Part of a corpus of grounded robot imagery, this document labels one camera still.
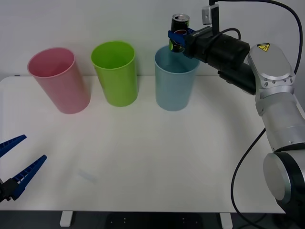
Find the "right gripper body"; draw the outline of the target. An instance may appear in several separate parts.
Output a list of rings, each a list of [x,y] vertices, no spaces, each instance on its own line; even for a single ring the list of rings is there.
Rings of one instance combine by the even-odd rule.
[[[207,50],[210,41],[214,37],[212,27],[207,26],[190,35],[191,37],[191,59],[196,58],[207,63]]]

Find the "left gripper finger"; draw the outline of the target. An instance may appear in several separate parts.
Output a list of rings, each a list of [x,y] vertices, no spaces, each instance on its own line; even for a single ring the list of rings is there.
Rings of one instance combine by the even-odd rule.
[[[13,149],[16,145],[18,145],[26,138],[26,135],[20,135],[6,142],[0,143],[0,157],[4,156],[6,153],[8,153],[11,149]]]
[[[5,181],[2,184],[2,200],[17,200],[46,159],[46,155],[41,156],[13,178]]]

